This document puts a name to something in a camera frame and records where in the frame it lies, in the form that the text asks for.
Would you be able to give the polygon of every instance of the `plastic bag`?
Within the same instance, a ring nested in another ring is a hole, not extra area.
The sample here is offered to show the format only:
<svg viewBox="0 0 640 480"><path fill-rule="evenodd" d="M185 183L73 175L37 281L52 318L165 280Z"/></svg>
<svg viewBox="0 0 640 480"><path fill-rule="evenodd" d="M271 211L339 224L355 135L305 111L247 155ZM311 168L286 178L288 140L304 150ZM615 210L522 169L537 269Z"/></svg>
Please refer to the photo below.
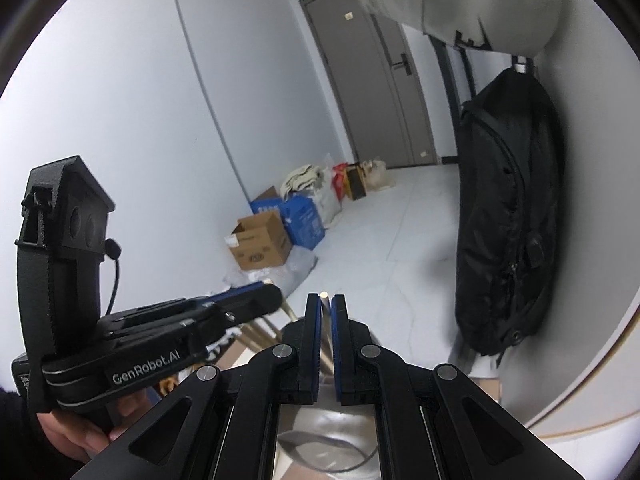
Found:
<svg viewBox="0 0 640 480"><path fill-rule="evenodd" d="M302 190L301 194L310 197L324 228L329 228L334 225L334 219L336 215L342 211L340 201L336 196L334 186L332 186L332 172L328 168L324 168L321 171L321 178L319 178L315 185Z"/></svg>
<svg viewBox="0 0 640 480"><path fill-rule="evenodd" d="M347 166L348 164L343 162L342 164L338 164L333 167L334 175L332 176L331 183L334 186L335 194L340 202L342 202L344 197L344 170Z"/></svg>
<svg viewBox="0 0 640 480"><path fill-rule="evenodd" d="M318 257L313 251L294 245L291 248L287 263L279 267L265 267L256 270L241 270L239 267L230 270L222 280L230 286L244 286L249 283L261 282L269 279L282 291L282 297L287 298L316 266Z"/></svg>
<svg viewBox="0 0 640 480"><path fill-rule="evenodd" d="M379 158L363 162L362 169L367 191L380 191L396 185L396 181L386 169L386 164Z"/></svg>

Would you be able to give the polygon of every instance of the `backpack zipper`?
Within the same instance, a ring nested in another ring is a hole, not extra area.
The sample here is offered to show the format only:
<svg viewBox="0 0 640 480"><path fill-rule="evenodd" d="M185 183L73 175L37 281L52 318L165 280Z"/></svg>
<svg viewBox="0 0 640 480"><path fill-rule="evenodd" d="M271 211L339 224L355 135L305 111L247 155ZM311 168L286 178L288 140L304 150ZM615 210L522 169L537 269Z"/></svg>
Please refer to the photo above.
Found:
<svg viewBox="0 0 640 480"><path fill-rule="evenodd" d="M522 241L522 237L523 237L522 232L524 230L524 203L525 203L524 179L522 177L522 173L520 172L520 168L516 163L515 157L513 156L513 153L511 152L507 144L491 128L491 126L489 126L488 124L485 124L485 126L487 126L485 131L494 140L496 145L500 148L502 154L507 159L511 167L511 174L514 176L514 180L516 181L516 200L518 202L517 208L519 209L519 211L522 211L522 214L519 215L518 225L516 229L516 233L517 233L516 240L518 241L518 243L520 243ZM510 285L513 286L513 288L510 287L510 289L513 291L513 295L510 298L510 301L508 302L509 306L511 307L510 317L516 313L516 310L518 307L517 305L518 288L519 288L518 287L518 267L520 265L519 256L520 254L519 254L518 246L516 246L514 253L508 255L506 258L507 260L506 266L509 269L509 278L511 282Z"/></svg>

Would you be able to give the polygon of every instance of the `sleeve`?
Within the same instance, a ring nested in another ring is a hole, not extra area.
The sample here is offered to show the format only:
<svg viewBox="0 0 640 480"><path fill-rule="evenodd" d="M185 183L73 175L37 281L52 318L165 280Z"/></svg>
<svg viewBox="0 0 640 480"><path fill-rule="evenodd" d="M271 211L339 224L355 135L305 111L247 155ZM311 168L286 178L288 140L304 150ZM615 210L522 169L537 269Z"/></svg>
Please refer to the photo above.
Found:
<svg viewBox="0 0 640 480"><path fill-rule="evenodd" d="M68 480L81 467L49 443L18 394L0 388L0 477Z"/></svg>

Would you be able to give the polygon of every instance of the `red bag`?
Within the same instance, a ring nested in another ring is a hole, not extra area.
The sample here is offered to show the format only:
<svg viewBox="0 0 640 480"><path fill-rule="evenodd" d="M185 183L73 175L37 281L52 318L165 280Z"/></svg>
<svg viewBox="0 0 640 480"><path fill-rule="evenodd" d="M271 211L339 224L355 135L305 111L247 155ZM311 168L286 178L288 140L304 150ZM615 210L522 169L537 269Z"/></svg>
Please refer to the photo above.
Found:
<svg viewBox="0 0 640 480"><path fill-rule="evenodd" d="M342 202L342 197L344 197L344 170L347 166L348 164L346 162L334 166L334 176L331 179L331 184L334 186L335 194L340 202Z"/></svg>

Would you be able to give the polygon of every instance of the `tiled floor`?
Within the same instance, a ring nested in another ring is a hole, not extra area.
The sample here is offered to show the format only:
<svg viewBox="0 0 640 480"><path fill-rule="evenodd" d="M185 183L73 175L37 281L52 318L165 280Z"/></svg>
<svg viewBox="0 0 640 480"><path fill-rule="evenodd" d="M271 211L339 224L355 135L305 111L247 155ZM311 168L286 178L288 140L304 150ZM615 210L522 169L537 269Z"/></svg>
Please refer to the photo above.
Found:
<svg viewBox="0 0 640 480"><path fill-rule="evenodd" d="M585 480L614 480L640 442L640 415L569 440L547 441Z"/></svg>
<svg viewBox="0 0 640 480"><path fill-rule="evenodd" d="M344 294L350 317L405 361L446 362L453 316L458 167L392 170L396 186L344 200L342 217L316 247L318 265L289 297Z"/></svg>

